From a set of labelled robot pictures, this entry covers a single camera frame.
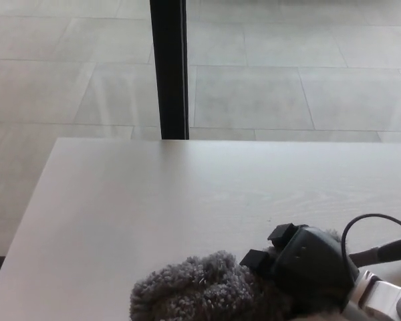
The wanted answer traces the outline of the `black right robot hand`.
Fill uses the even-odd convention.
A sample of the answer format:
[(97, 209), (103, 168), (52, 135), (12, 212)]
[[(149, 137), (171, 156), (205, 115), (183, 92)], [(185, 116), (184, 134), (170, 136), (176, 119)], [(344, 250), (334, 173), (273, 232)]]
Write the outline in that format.
[(359, 269), (343, 256), (338, 240), (316, 227), (292, 223), (278, 225), (268, 240), (270, 250), (251, 249), (240, 264), (289, 296), (293, 314), (344, 308)]

